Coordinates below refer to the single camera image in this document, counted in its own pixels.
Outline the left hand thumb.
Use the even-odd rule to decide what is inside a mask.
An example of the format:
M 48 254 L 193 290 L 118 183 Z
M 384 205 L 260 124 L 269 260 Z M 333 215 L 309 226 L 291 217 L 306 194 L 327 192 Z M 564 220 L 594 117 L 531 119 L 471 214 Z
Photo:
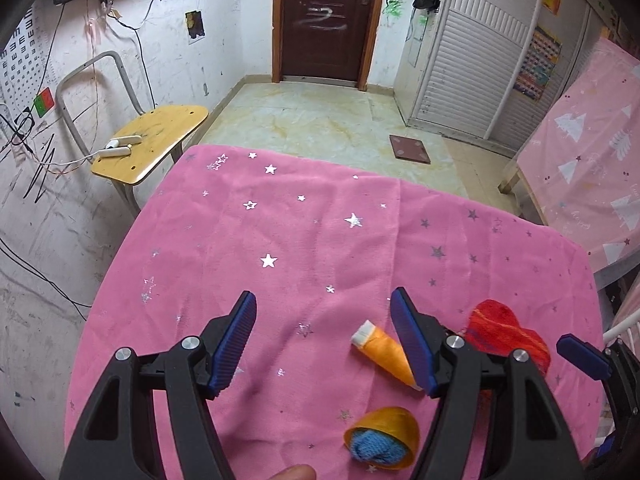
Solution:
M 272 476 L 269 480 L 316 480 L 317 473 L 309 465 L 294 465 Z

